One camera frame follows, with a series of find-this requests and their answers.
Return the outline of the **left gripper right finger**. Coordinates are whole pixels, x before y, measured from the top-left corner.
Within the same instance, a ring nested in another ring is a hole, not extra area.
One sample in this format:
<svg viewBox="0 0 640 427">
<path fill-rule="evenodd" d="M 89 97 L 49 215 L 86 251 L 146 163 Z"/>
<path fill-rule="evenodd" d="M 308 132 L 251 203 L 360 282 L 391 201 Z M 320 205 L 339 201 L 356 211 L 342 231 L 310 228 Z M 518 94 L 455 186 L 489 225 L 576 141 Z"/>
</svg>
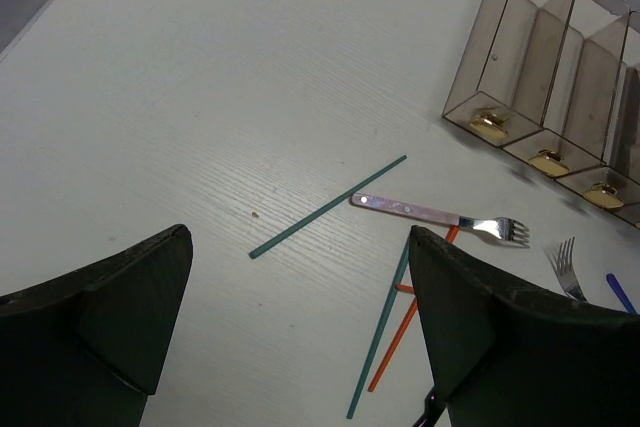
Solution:
<svg viewBox="0 0 640 427">
<path fill-rule="evenodd" d="M 414 226 L 409 267 L 454 426 L 635 426 L 639 319 L 570 299 Z"/>
</svg>

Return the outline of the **blue iridescent spoon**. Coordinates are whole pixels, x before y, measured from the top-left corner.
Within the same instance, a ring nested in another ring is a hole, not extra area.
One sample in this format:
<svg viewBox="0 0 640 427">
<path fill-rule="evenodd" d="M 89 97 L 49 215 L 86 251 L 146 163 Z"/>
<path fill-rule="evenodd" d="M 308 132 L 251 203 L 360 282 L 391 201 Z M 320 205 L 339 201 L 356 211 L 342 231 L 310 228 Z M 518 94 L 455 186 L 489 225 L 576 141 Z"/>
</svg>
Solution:
<svg viewBox="0 0 640 427">
<path fill-rule="evenodd" d="M 624 309 L 630 314 L 637 315 L 638 312 L 636 308 L 633 306 L 632 302 L 630 301 L 626 292 L 622 288 L 616 276 L 614 274 L 609 273 L 606 275 L 606 281 L 609 287 L 611 288 L 612 292 L 615 294 L 617 299 L 620 301 L 620 303 L 624 307 Z"/>
</svg>

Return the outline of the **black table knife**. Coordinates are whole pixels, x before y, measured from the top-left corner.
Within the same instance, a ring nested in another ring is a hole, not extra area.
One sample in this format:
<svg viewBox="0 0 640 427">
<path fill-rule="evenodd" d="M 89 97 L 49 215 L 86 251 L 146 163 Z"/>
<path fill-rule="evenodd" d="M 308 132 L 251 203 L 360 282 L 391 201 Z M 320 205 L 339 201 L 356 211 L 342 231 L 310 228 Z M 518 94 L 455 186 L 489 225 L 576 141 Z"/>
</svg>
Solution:
<svg viewBox="0 0 640 427">
<path fill-rule="evenodd" d="M 446 404 L 439 399 L 436 388 L 432 387 L 424 399 L 423 413 L 413 427 L 434 427 L 445 410 Z"/>
</svg>

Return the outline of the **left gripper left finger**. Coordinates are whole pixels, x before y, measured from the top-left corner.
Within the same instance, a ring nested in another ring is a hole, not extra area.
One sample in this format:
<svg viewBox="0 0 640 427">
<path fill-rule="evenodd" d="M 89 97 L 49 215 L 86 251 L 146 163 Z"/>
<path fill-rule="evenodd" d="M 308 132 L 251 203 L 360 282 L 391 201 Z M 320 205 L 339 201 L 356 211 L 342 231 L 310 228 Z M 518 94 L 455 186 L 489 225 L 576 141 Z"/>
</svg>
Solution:
<svg viewBox="0 0 640 427">
<path fill-rule="evenodd" d="M 4 426 L 137 426 L 158 388 L 193 261 L 177 224 L 1 298 Z"/>
</svg>

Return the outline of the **silver fork with holes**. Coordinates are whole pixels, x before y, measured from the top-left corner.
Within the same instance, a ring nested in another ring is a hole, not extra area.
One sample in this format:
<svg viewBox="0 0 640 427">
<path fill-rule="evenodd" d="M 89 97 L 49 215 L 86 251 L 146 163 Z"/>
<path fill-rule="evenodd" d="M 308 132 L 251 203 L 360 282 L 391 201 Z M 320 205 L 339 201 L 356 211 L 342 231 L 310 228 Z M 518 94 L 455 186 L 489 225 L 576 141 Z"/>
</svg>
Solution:
<svg viewBox="0 0 640 427">
<path fill-rule="evenodd" d="M 573 267 L 574 245 L 575 238 L 571 237 L 558 245 L 544 247 L 543 251 L 565 295 L 587 302 Z"/>
</svg>

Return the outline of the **pink handled fork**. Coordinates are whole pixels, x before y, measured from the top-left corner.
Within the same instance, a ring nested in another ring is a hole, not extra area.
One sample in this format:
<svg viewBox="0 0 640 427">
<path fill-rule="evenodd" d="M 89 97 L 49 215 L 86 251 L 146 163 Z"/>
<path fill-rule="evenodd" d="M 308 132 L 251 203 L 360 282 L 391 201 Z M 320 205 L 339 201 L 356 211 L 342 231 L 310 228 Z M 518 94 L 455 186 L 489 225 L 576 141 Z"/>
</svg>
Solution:
<svg viewBox="0 0 640 427">
<path fill-rule="evenodd" d="M 455 226 L 461 230 L 491 236 L 497 241 L 521 247 L 528 247 L 530 244 L 529 229 L 523 223 L 507 217 L 477 219 L 364 193 L 353 194 L 350 203 L 355 207 L 374 212 L 438 225 Z"/>
</svg>

